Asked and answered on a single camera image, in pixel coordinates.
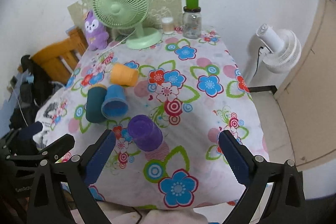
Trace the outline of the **purple plastic cup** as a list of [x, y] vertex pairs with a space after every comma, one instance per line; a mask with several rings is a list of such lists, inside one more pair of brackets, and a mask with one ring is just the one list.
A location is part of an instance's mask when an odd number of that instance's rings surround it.
[[159, 148], [163, 134], [159, 127], [146, 115], [136, 115], [128, 123], [127, 131], [136, 146], [145, 152]]

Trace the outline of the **dark teal cup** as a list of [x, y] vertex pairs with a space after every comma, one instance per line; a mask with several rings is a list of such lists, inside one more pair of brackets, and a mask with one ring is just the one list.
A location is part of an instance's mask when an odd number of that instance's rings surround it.
[[107, 88], [105, 85], [92, 85], [87, 94], [86, 114], [87, 121], [91, 123], [102, 123], [105, 117], [102, 114], [101, 108], [105, 100]]

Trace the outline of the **blue plastic cup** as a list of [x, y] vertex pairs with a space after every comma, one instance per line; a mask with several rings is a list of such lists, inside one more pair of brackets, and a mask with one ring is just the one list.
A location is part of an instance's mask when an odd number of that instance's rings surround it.
[[101, 112], [106, 119], [124, 116], [129, 110], [122, 86], [113, 84], [106, 90]]

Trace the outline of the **orange plastic cup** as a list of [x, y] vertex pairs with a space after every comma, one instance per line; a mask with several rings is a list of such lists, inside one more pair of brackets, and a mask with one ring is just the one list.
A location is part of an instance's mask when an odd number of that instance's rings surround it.
[[121, 86], [134, 87], [138, 81], [138, 70], [131, 69], [126, 65], [115, 64], [110, 71], [110, 82]]

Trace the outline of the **green cup on jar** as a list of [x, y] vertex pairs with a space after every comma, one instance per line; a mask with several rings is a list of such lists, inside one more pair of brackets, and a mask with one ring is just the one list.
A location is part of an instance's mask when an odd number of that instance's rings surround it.
[[187, 9], [197, 9], [199, 7], [199, 0], [186, 0]]

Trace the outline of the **pile of dark clothes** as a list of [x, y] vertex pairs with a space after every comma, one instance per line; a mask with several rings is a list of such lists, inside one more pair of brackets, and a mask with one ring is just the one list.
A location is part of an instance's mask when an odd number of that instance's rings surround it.
[[38, 110], [64, 87], [63, 83], [53, 81], [30, 55], [21, 57], [21, 69], [10, 80], [11, 95], [1, 107], [1, 137], [33, 124]]

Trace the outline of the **orange wooden chair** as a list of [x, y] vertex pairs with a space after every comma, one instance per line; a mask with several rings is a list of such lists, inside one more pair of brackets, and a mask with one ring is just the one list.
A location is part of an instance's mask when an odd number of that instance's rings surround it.
[[18, 72], [29, 71], [39, 81], [66, 84], [88, 48], [80, 28], [71, 28], [67, 35], [68, 38], [52, 43], [31, 56], [23, 56]]

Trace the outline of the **floral tablecloth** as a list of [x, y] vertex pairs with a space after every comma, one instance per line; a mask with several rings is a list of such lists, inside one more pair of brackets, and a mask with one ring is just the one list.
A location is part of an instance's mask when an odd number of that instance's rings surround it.
[[[110, 85], [115, 64], [138, 70], [134, 87], [125, 88], [128, 112], [102, 123], [87, 121], [86, 103], [92, 85]], [[127, 131], [131, 118], [148, 116], [161, 130], [158, 149], [140, 150]], [[232, 202], [244, 186], [232, 173], [218, 145], [228, 130], [254, 155], [268, 157], [252, 96], [224, 41], [213, 27], [198, 39], [181, 29], [147, 49], [130, 50], [112, 43], [86, 51], [64, 88], [38, 111], [43, 131], [34, 137], [44, 148], [64, 134], [75, 146], [59, 161], [81, 154], [106, 129], [116, 135], [94, 197], [142, 209], [184, 209]]]

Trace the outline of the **purple plush toy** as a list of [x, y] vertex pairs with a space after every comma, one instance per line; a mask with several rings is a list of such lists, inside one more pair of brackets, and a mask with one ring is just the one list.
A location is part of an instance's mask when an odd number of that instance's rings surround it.
[[88, 50], [103, 50], [107, 47], [109, 34], [104, 24], [96, 18], [92, 10], [89, 10], [85, 17], [84, 34], [88, 43]]

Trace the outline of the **white standing fan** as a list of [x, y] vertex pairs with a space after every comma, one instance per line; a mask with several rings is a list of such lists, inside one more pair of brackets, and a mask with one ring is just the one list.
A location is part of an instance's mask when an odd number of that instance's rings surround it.
[[293, 31], [275, 31], [270, 25], [262, 24], [257, 29], [256, 36], [262, 42], [262, 46], [258, 49], [256, 64], [245, 73], [246, 84], [249, 85], [256, 76], [261, 63], [271, 73], [283, 74], [291, 71], [299, 62], [302, 47]]

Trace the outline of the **green desk fan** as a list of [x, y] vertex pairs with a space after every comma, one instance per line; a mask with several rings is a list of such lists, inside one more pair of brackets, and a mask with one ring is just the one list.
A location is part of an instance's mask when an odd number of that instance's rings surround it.
[[161, 31], [142, 26], [149, 12], [149, 0], [92, 0], [92, 9], [96, 18], [109, 28], [134, 29], [125, 40], [132, 50], [149, 48], [162, 39]]

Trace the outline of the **cotton swab container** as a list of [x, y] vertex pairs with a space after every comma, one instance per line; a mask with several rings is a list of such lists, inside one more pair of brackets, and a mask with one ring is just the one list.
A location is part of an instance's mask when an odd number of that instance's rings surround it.
[[174, 33], [174, 19], [171, 16], [161, 18], [161, 25], [164, 34]]

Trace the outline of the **glass mason jar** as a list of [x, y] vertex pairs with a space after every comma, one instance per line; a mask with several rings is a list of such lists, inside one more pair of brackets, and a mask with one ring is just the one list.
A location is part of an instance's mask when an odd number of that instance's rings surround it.
[[202, 32], [201, 8], [183, 8], [183, 36], [188, 39], [197, 39]]

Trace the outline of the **beige cartoon board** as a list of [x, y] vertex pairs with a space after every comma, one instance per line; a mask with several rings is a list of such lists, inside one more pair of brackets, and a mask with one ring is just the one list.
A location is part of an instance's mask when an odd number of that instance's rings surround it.
[[[68, 12], [75, 26], [84, 28], [85, 14], [92, 9], [92, 0], [79, 0], [68, 6]], [[149, 12], [143, 21], [144, 27], [161, 28], [161, 19], [172, 17], [174, 25], [182, 24], [182, 0], [149, 0]]]

